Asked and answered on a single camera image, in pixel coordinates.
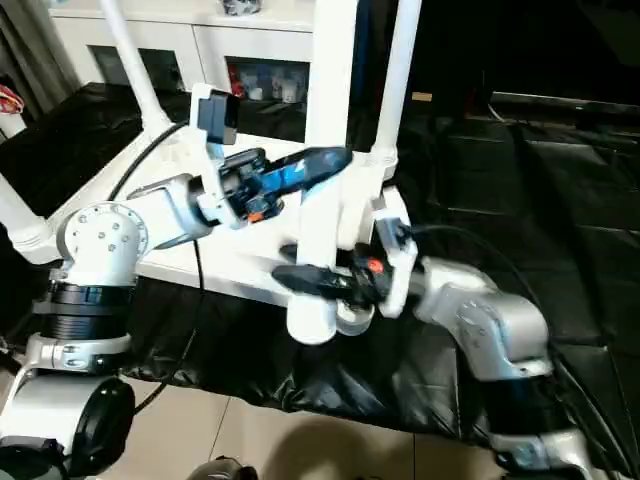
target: white column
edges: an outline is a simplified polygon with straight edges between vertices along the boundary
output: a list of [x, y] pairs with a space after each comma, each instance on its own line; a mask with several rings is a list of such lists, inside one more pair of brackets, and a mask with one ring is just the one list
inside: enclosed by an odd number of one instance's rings
[[398, 131], [402, 118], [402, 108], [407, 92], [413, 46], [416, 40], [422, 0], [400, 0], [396, 24], [393, 29], [391, 55], [384, 84], [384, 95], [378, 120], [378, 132], [371, 153], [390, 164], [389, 174], [393, 176], [398, 159]]
[[[309, 146], [345, 144], [357, 6], [357, 0], [316, 1], [305, 131]], [[302, 195], [299, 265], [335, 267], [340, 183], [339, 177], [333, 178]], [[336, 334], [336, 303], [310, 295], [292, 296], [287, 329], [301, 343], [327, 342]]]
[[152, 137], [159, 136], [171, 122], [160, 107], [149, 74], [142, 63], [140, 52], [133, 42], [118, 0], [100, 0], [105, 18], [116, 40], [116, 48], [129, 83], [142, 113], [142, 127]]

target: white shelf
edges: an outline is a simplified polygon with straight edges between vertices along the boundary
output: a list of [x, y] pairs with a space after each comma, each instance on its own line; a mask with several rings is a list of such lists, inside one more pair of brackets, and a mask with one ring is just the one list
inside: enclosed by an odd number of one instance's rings
[[[253, 15], [225, 15], [220, 0], [120, 0], [127, 20], [217, 27], [312, 32], [314, 0], [263, 0]], [[52, 17], [104, 18], [99, 0], [67, 0], [49, 9]]]

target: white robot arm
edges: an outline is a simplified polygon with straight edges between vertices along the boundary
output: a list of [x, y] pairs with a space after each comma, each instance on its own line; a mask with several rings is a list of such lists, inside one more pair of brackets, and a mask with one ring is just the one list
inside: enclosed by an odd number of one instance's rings
[[338, 301], [347, 335], [365, 331], [376, 306], [397, 317], [407, 296], [417, 295], [415, 316], [451, 334], [480, 383], [490, 443], [508, 478], [593, 479], [584, 437], [554, 396], [540, 310], [469, 265], [425, 257], [424, 273], [412, 274], [417, 247], [398, 191], [386, 189], [372, 207], [386, 259], [356, 254], [348, 273], [286, 265], [274, 278]]
[[181, 174], [126, 200], [87, 206], [60, 226], [64, 263], [34, 308], [43, 327], [29, 339], [0, 416], [0, 473], [8, 478], [84, 478], [122, 454], [135, 405], [117, 372], [130, 349], [125, 320], [140, 259], [220, 224], [242, 228], [278, 215], [282, 195], [309, 189], [351, 161], [340, 147], [275, 162], [262, 149], [223, 158], [219, 144], [235, 141], [236, 103], [230, 94], [194, 87], [185, 128], [200, 176]]

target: black mat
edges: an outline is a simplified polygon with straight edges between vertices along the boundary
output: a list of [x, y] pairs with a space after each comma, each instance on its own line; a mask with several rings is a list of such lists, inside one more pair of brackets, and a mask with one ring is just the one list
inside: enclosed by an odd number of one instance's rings
[[[185, 118], [185, 96], [162, 101], [174, 119]], [[298, 111], [268, 119], [260, 106], [245, 108], [241, 130], [300, 140]], [[394, 183], [414, 223], [468, 227], [515, 260], [542, 301], [554, 345], [637, 464], [637, 142], [481, 121], [449, 124], [411, 112], [405, 117]], [[371, 124], [366, 117], [350, 121], [350, 141], [366, 143]], [[139, 128], [128, 91], [88, 86], [0, 146], [0, 171], [37, 213], [48, 215]], [[29, 267], [3, 241], [0, 255], [12, 279], [0, 302], [6, 332], [42, 289], [46, 271]], [[433, 236], [420, 248], [423, 255], [473, 264], [502, 288], [524, 294], [503, 265], [460, 239]], [[172, 369], [197, 299], [192, 288], [140, 279], [130, 318], [138, 364], [129, 375], [154, 380]], [[174, 383], [287, 411], [485, 442], [482, 402], [464, 359], [444, 331], [420, 323], [410, 310], [396, 320], [375, 318], [365, 335], [336, 337], [320, 347], [294, 342], [284, 319], [283, 309], [208, 293], [192, 354]], [[593, 420], [580, 398], [580, 410]]]

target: black cable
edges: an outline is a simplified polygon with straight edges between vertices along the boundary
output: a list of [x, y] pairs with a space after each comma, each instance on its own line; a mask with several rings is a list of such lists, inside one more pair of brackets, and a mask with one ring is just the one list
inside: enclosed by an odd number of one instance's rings
[[[477, 246], [483, 248], [485, 251], [499, 258], [504, 263], [504, 265], [507, 266], [507, 268], [511, 271], [511, 273], [513, 273], [514, 277], [516, 277], [518, 282], [521, 284], [522, 288], [529, 295], [533, 304], [536, 307], [538, 307], [540, 311], [542, 311], [542, 304], [540, 303], [538, 296], [536, 295], [529, 281], [524, 277], [522, 272], [518, 269], [518, 267], [516, 267], [515, 264], [511, 261], [511, 259], [509, 259], [509, 257], [507, 257], [504, 253], [502, 253], [497, 247], [492, 245], [488, 240], [481, 237], [477, 233], [474, 233], [471, 230], [467, 230], [466, 228], [457, 227], [455, 225], [417, 225], [412, 227], [404, 227], [404, 230], [411, 235], [418, 235], [421, 233], [431, 233], [431, 232], [450, 232], [450, 233], [456, 233], [462, 237], [465, 237], [471, 240]], [[607, 420], [599, 411], [599, 408], [597, 407], [595, 401], [590, 398], [590, 395], [587, 395], [587, 390], [584, 387], [584, 385], [582, 385], [582, 383], [580, 382], [580, 380], [578, 380], [577, 377], [571, 374], [570, 369], [568, 369], [568, 367], [564, 363], [564, 360], [559, 354], [552, 356], [552, 359], [556, 360], [555, 363], [557, 364], [557, 367], [558, 366], [561, 367], [561, 368], [558, 368], [558, 371], [562, 371], [565, 374], [566, 378], [568, 378], [570, 382], [574, 384], [576, 388], [582, 393], [583, 397], [587, 399], [587, 404], [589, 405], [590, 410], [592, 411], [592, 413], [594, 414], [594, 416], [596, 417], [600, 425], [603, 427], [605, 434], [607, 435], [612, 445], [616, 449], [618, 455], [622, 458], [622, 460], [626, 464], [625, 466], [627, 467], [629, 473], [633, 476], [633, 478], [640, 480], [640, 476], [638, 475], [638, 470], [632, 460], [632, 456], [626, 450], [622, 442], [620, 442], [616, 438], [616, 435], [614, 434], [613, 429], [609, 426], [609, 424], [607, 423]], [[572, 410], [573, 411], [572, 413], [574, 413], [573, 415], [574, 420], [577, 423], [579, 423], [578, 426], [582, 430], [585, 437], [589, 440], [589, 442], [591, 442], [595, 446], [596, 450], [598, 451], [600, 458], [605, 466], [607, 477], [611, 480], [615, 480], [615, 477], [613, 476], [613, 473], [612, 473], [609, 459], [605, 458], [606, 452], [601, 447], [600, 442], [596, 440], [591, 430], [586, 426], [586, 424], [577, 415], [577, 413], [575, 413], [577, 412], [577, 409], [575, 408], [575, 406], [573, 406], [568, 399], [564, 399], [564, 403], [565, 405], [566, 404], [570, 405], [570, 410]]]
[[134, 410], [134, 415], [137, 415], [142, 410], [147, 408], [167, 388], [167, 386], [169, 385], [173, 377], [176, 375], [176, 373], [178, 373], [180, 368], [182, 368], [184, 361], [187, 359], [187, 356], [191, 351], [191, 345], [193, 345], [193, 341], [196, 338], [196, 335], [198, 334], [198, 321], [200, 317], [200, 308], [202, 307], [202, 303], [205, 297], [204, 272], [202, 270], [202, 257], [200, 256], [200, 246], [198, 245], [198, 241], [194, 240], [192, 243], [193, 243], [193, 250], [196, 256], [196, 264], [198, 266], [198, 292], [200, 296], [198, 298], [198, 306], [196, 307], [196, 314], [193, 322], [193, 328], [191, 330], [191, 335], [189, 335], [189, 339], [187, 340], [187, 343], [185, 344], [184, 349], [182, 350], [182, 354], [180, 355], [180, 358], [176, 362], [171, 372], [162, 379], [162, 381], [160, 382], [160, 385], [158, 385], [147, 396], [147, 398], [145, 398], [142, 402], [140, 402], [139, 405], [136, 406]]
[[[162, 142], [164, 142], [168, 137], [173, 135], [173, 133], [177, 132], [182, 127], [185, 127], [188, 124], [189, 122], [185, 120], [172, 125], [168, 129], [166, 129], [164, 132], [162, 132], [149, 145], [147, 145], [147, 147], [142, 152], [140, 152], [140, 154], [133, 160], [131, 165], [129, 165], [129, 168], [127, 168], [127, 170], [124, 172], [120, 180], [118, 180], [118, 183], [116, 183], [116, 185], [111, 190], [111, 193], [109, 194], [109, 197], [107, 198], [107, 200], [114, 201], [118, 196], [118, 194], [120, 193], [120, 191], [122, 190], [122, 187], [124, 187], [125, 183], [129, 180], [133, 172], [136, 171], [136, 169], [140, 166], [140, 164], [144, 161], [144, 159], [147, 158], [149, 154], [153, 150], [155, 150]], [[202, 270], [202, 259], [200, 257], [200, 247], [198, 245], [197, 240], [193, 241], [193, 249], [196, 256], [196, 264], [198, 266], [198, 290], [200, 292], [198, 306], [196, 307], [196, 315], [195, 315], [193, 329], [191, 330], [189, 339], [187, 340], [187, 343], [185, 344], [184, 349], [182, 350], [182, 354], [180, 355], [180, 358], [176, 362], [176, 365], [174, 366], [170, 374], [166, 375], [165, 378], [163, 378], [162, 381], [160, 382], [160, 385], [158, 385], [142, 402], [140, 402], [139, 405], [136, 406], [134, 410], [134, 415], [137, 415], [142, 410], [144, 410], [149, 405], [151, 405], [151, 403], [156, 398], [158, 398], [158, 396], [167, 388], [167, 386], [169, 385], [169, 382], [173, 379], [173, 377], [180, 370], [180, 368], [182, 368], [182, 365], [191, 350], [191, 345], [193, 344], [193, 341], [197, 335], [197, 332], [198, 332], [197, 322], [200, 314], [200, 307], [204, 299], [204, 273]]]
[[118, 194], [120, 193], [120, 190], [122, 190], [122, 187], [124, 187], [124, 184], [127, 183], [127, 180], [129, 180], [133, 172], [140, 166], [142, 161], [145, 158], [147, 158], [149, 154], [158, 147], [158, 145], [160, 145], [168, 137], [173, 135], [182, 127], [187, 126], [188, 124], [189, 122], [185, 120], [183, 122], [171, 125], [164, 132], [162, 132], [155, 140], [153, 140], [153, 142], [147, 145], [147, 147], [142, 152], [140, 152], [140, 154], [135, 158], [135, 160], [131, 163], [131, 165], [129, 165], [129, 168], [127, 168], [127, 170], [124, 172], [120, 180], [118, 180], [118, 183], [116, 183], [115, 187], [113, 187], [113, 190], [111, 190], [111, 193], [107, 197], [107, 200], [109, 200], [110, 202], [113, 202], [118, 196]]
[[540, 299], [536, 295], [535, 291], [531, 287], [531, 284], [528, 282], [524, 275], [518, 267], [514, 265], [514, 263], [507, 257], [504, 253], [498, 250], [495, 246], [485, 240], [483, 237], [478, 235], [477, 233], [472, 232], [471, 230], [467, 230], [466, 228], [456, 227], [455, 225], [418, 225], [415, 227], [408, 227], [409, 232], [412, 235], [420, 234], [420, 233], [430, 233], [430, 232], [452, 232], [457, 233], [460, 236], [466, 237], [469, 240], [473, 241], [477, 246], [485, 249], [485, 251], [491, 253], [495, 257], [498, 257], [506, 266], [511, 270], [511, 273], [514, 277], [518, 279], [518, 282], [522, 285], [522, 288], [526, 291], [527, 295], [529, 295], [531, 301], [536, 305], [536, 307], [541, 308]]

